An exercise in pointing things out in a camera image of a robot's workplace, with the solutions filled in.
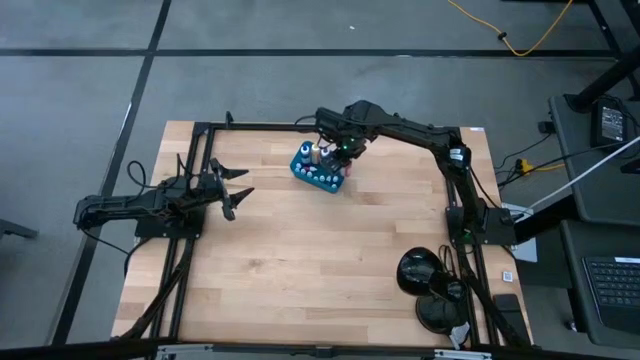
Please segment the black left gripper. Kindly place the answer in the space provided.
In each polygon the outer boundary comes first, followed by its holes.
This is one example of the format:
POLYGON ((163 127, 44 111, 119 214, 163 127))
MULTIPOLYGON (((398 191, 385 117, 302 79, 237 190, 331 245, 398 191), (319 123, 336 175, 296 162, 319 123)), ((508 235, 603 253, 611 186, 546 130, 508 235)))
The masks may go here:
POLYGON ((202 185, 194 191, 195 207, 204 207, 214 202, 222 203, 223 216, 228 221, 235 219, 234 208, 248 197, 254 188, 250 187, 237 193, 230 194, 226 189, 225 180, 231 180, 248 173, 246 169, 229 169, 223 166, 217 158, 210 160, 211 174, 201 178, 202 185))

